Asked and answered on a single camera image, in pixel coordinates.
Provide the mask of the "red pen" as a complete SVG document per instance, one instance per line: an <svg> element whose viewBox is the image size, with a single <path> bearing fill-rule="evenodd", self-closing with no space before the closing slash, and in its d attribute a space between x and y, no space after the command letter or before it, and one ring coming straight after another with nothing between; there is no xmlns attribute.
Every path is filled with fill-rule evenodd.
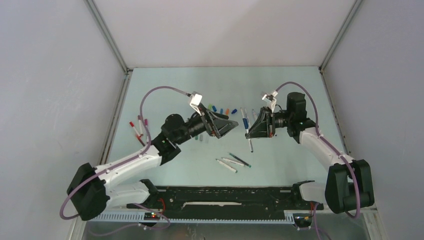
<svg viewBox="0 0 424 240"><path fill-rule="evenodd" d="M130 121L129 124L130 124L131 128L133 129L133 131L135 133L135 137L140 142L140 144L144 147L145 143L142 140L142 135L138 132L138 130L136 129L136 127L135 127L135 125L132 121Z"/></svg>

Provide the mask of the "large blue marker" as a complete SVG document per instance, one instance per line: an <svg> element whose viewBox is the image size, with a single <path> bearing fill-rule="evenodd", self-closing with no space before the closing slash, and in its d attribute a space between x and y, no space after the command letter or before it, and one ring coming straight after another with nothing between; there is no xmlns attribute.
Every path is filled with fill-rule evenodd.
<svg viewBox="0 0 424 240"><path fill-rule="evenodd" d="M258 119L258 115L254 109L252 109L253 119L256 121Z"/></svg>

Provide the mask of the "navy blue cap pen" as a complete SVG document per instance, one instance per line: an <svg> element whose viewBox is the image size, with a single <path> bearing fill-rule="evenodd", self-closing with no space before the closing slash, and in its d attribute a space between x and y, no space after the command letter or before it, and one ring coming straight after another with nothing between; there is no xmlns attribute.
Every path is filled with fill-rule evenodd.
<svg viewBox="0 0 424 240"><path fill-rule="evenodd" d="M246 113L245 113L245 111L242 107L240 108L240 112L241 112L241 116L242 116L242 120L243 120L243 125L244 125L244 128L245 128L245 133L247 134L249 132L249 121L248 121L247 115L246 115ZM250 152L253 153L254 148L253 148L252 141L249 138L246 138L246 139L247 139L247 142L248 142L248 145L249 145Z"/></svg>

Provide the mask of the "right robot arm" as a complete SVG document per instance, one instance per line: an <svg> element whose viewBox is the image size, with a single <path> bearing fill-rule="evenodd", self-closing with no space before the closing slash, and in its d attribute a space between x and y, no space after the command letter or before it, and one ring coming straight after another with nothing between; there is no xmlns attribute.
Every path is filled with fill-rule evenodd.
<svg viewBox="0 0 424 240"><path fill-rule="evenodd" d="M263 93L267 103L259 111L255 122L248 128L247 139L272 138L278 128L298 144L308 149L327 171L325 184L304 181L294 185L291 204L304 209L310 202L326 204L335 214L358 211L375 203L372 173L364 159L354 159L342 153L320 132L318 124L307 116L305 94L290 92L286 108L274 112L277 92Z"/></svg>

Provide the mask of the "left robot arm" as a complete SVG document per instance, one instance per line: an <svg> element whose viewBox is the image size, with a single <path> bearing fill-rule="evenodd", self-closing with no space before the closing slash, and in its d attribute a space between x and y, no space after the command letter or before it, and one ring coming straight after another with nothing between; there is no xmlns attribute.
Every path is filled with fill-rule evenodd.
<svg viewBox="0 0 424 240"><path fill-rule="evenodd" d="M150 180L125 182L143 171L170 162L181 152L179 146L192 138L207 133L220 139L238 125L229 116L206 108L188 120L179 114L171 114L165 119L160 133L142 149L111 163L82 164L68 186L67 200L72 202L77 216L83 221L94 219L106 209L127 204L153 208L158 202L158 194Z"/></svg>

